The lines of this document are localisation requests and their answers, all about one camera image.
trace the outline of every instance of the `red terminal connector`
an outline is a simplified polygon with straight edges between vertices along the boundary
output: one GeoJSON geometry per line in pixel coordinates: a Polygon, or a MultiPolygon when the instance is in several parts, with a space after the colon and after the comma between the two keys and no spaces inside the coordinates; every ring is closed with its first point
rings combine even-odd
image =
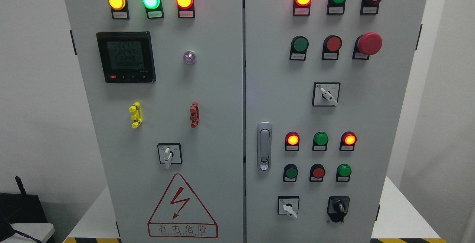
{"type": "Polygon", "coordinates": [[[191,120],[191,128],[195,128],[200,123],[200,110],[198,109],[198,102],[193,102],[190,106],[190,120],[191,120]]]}

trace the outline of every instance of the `digital power meter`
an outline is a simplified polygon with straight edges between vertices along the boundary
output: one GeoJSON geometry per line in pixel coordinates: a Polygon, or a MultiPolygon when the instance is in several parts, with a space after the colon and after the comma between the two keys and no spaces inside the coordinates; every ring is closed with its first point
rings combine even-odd
{"type": "Polygon", "coordinates": [[[154,82],[150,32],[97,32],[107,83],[154,82]]]}

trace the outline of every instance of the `yellow terminal connector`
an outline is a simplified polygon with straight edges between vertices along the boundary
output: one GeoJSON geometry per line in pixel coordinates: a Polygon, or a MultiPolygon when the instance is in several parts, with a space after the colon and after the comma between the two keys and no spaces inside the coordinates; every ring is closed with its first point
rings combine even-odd
{"type": "Polygon", "coordinates": [[[132,128],[136,129],[138,126],[142,124],[142,110],[140,107],[139,102],[135,102],[130,106],[129,112],[132,113],[130,115],[130,119],[134,122],[132,123],[132,128]]]}

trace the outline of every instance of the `gray metal panel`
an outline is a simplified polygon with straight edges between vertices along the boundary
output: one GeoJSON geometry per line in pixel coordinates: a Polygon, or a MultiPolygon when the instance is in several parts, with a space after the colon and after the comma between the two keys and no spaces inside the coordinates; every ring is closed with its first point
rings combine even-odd
{"type": "MultiPolygon", "coordinates": [[[[175,0],[162,0],[165,18],[155,20],[146,18],[141,0],[128,2],[130,20],[113,20],[107,0],[66,0],[122,241],[210,241],[149,237],[147,222],[173,175],[181,173],[217,222],[219,240],[240,242],[242,0],[195,0],[195,19],[179,19],[175,0]],[[144,30],[151,32],[157,81],[106,84],[96,32],[144,30]],[[183,62],[187,50],[197,54],[193,65],[183,62]],[[141,103],[144,122],[132,129],[128,108],[135,101],[141,103]],[[194,101],[201,122],[191,129],[194,101]],[[159,164],[157,143],[177,142],[183,164],[166,170],[159,164]]],[[[182,213],[193,210],[185,206],[182,213]]]]}
{"type": "Polygon", "coordinates": [[[378,15],[360,15],[361,0],[347,0],[344,15],[327,16],[327,0],[312,0],[311,15],[292,17],[292,0],[246,0],[247,240],[257,242],[368,242],[373,229],[397,121],[406,90],[425,0],[382,0],[378,15]],[[355,40],[378,32],[383,47],[370,60],[352,60],[355,40]],[[292,38],[310,42],[305,62],[289,61],[292,38]],[[337,61],[321,60],[328,35],[343,39],[337,61]],[[312,107],[316,81],[341,82],[337,107],[312,107]],[[273,125],[272,166],[254,163],[256,127],[273,125]],[[300,151],[285,152],[285,135],[299,133],[300,151]],[[312,152],[315,133],[329,136],[326,152],[312,152]],[[339,151],[341,135],[353,131],[355,151],[339,151]],[[297,182],[282,181],[287,164],[297,182]],[[324,181],[309,182],[313,164],[324,181]],[[352,169],[335,181],[338,165],[352,169]],[[298,219],[277,214],[278,196],[299,196],[298,219]],[[351,199],[344,223],[329,221],[329,196],[351,199]]]}

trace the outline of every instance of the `cable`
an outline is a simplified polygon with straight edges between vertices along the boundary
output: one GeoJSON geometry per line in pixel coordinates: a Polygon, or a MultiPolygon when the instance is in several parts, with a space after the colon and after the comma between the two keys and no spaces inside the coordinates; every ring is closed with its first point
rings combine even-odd
{"type": "Polygon", "coordinates": [[[32,237],[32,236],[29,236],[29,235],[27,235],[27,234],[25,234],[25,233],[23,233],[23,232],[20,232],[20,231],[15,230],[15,229],[14,229],[13,231],[15,231],[15,233],[19,234],[20,236],[23,236],[23,237],[25,237],[25,238],[29,238],[29,239],[33,240],[33,241],[36,242],[36,243],[41,243],[41,240],[36,239],[36,238],[34,238],[34,237],[32,237]]]}

